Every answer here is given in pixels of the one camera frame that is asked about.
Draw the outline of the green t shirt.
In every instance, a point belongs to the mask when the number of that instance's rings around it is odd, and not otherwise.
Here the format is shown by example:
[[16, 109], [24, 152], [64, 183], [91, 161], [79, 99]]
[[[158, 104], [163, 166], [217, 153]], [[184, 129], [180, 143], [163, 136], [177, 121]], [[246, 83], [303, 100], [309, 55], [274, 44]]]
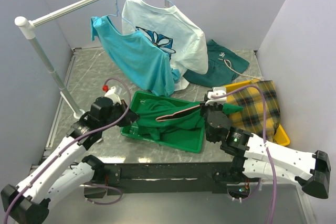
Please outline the green t shirt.
[[194, 130], [204, 126], [204, 116], [210, 111], [220, 111], [225, 115], [243, 110], [243, 107], [232, 104], [212, 104], [192, 102], [186, 105], [175, 105], [168, 100], [146, 99], [136, 114], [139, 119], [138, 134], [159, 140], [162, 134], [177, 130]]

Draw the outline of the pink wire hanger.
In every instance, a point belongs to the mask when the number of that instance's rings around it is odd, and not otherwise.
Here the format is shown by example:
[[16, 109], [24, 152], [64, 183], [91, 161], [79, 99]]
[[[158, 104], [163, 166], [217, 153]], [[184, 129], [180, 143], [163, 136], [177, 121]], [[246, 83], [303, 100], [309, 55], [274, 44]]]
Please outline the pink wire hanger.
[[190, 115], [192, 113], [194, 113], [195, 111], [197, 111], [201, 106], [200, 105], [195, 105], [192, 106], [190, 108], [186, 108], [183, 110], [179, 110], [177, 112], [174, 112], [172, 114], [168, 114], [168, 115], [162, 115], [157, 117], [155, 120], [157, 122], [164, 122], [164, 121], [170, 121], [170, 120], [175, 120], [175, 119], [179, 119], [182, 118], [184, 116]]

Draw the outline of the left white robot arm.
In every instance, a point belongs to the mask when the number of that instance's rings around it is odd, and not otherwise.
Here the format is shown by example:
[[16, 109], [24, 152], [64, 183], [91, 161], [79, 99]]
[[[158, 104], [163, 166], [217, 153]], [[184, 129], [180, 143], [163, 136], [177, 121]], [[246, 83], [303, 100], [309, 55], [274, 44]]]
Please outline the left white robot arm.
[[1, 191], [5, 217], [17, 223], [43, 223], [50, 209], [82, 184], [104, 187], [108, 181], [106, 165], [88, 155], [74, 168], [69, 167], [102, 138], [103, 131], [113, 126], [129, 126], [139, 119], [124, 100], [99, 97], [75, 122], [58, 147], [28, 177], [16, 186]]

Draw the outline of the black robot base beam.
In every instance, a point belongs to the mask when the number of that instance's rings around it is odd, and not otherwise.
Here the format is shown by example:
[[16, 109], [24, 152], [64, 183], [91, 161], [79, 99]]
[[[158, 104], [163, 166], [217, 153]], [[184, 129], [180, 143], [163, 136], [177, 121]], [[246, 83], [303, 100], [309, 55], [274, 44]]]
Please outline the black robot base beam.
[[133, 193], [226, 193], [228, 185], [257, 182], [247, 178], [242, 164], [208, 163], [104, 163], [93, 155], [82, 159], [93, 168], [93, 184], [107, 185]]

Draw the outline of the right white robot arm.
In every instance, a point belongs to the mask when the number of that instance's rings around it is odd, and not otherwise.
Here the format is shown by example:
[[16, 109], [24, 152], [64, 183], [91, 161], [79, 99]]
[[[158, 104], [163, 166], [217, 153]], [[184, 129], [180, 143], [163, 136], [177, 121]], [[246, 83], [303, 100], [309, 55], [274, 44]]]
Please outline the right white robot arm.
[[233, 180], [275, 179], [300, 186], [309, 196], [329, 197], [331, 165], [326, 152], [302, 152], [264, 141], [254, 133], [234, 127], [223, 106], [216, 103], [202, 102], [200, 114], [204, 118], [206, 140], [219, 142], [220, 149], [233, 156], [229, 172]]

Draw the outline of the turquoise t shirt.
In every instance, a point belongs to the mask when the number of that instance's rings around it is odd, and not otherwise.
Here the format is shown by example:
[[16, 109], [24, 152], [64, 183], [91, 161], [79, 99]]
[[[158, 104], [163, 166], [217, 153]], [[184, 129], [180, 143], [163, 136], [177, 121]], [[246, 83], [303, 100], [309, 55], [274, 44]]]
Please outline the turquoise t shirt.
[[171, 67], [167, 52], [138, 30], [121, 34], [108, 16], [93, 16], [90, 21], [91, 40], [99, 39], [105, 52], [134, 84], [157, 96], [174, 93], [180, 73]]

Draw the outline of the white flower print t shirt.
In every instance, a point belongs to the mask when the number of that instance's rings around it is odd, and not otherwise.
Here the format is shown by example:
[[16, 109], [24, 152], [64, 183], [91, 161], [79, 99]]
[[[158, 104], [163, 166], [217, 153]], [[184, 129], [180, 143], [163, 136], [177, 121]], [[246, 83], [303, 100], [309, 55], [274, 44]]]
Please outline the white flower print t shirt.
[[138, 29], [156, 47], [168, 54], [173, 70], [178, 70], [175, 90], [186, 89], [183, 77], [190, 70], [198, 74], [208, 71], [208, 54], [204, 32], [175, 5], [158, 8], [144, 0], [126, 0], [122, 17], [122, 33]]

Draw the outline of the green plastic tray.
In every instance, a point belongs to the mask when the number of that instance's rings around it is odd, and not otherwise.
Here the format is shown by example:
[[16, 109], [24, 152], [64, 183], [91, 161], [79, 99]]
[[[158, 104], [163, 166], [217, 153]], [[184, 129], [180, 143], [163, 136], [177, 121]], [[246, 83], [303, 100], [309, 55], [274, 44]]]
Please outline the green plastic tray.
[[[186, 105], [188, 103], [192, 103], [190, 101], [179, 100], [169, 97], [159, 97], [151, 93], [137, 91], [133, 96], [130, 110], [136, 113], [136, 109], [138, 109], [140, 104], [146, 99], [168, 100], [175, 105]], [[202, 128], [194, 130], [177, 130], [171, 133], [165, 133], [161, 135], [159, 140], [153, 140], [150, 137], [140, 136], [138, 134], [138, 125], [136, 122], [129, 126], [122, 127], [120, 133], [126, 137], [134, 138], [137, 140], [145, 140], [177, 148], [187, 152], [199, 153], [201, 151], [203, 142], [204, 126], [202, 126]]]

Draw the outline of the dark teal shorts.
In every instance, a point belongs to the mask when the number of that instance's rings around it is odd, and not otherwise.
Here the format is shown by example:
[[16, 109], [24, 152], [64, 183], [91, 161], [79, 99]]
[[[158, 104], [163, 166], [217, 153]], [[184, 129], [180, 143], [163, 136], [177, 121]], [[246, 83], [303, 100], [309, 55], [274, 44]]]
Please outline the dark teal shorts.
[[193, 84], [204, 87], [219, 87], [231, 84], [249, 67], [249, 62], [234, 52], [210, 40], [207, 42], [208, 71], [198, 74], [188, 70], [184, 78]]

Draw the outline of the metal clothes rack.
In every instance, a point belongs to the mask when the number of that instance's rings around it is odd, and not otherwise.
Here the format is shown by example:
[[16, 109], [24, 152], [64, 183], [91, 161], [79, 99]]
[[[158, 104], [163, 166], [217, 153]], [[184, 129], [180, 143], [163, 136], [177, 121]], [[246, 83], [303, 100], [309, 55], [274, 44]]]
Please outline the metal clothes rack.
[[58, 24], [37, 35], [35, 28], [98, 0], [81, 0], [29, 21], [49, 8], [45, 0], [1, 0], [1, 101], [6, 116], [51, 117], [56, 99], [64, 98], [75, 118], [84, 111], [61, 77], [72, 55]]

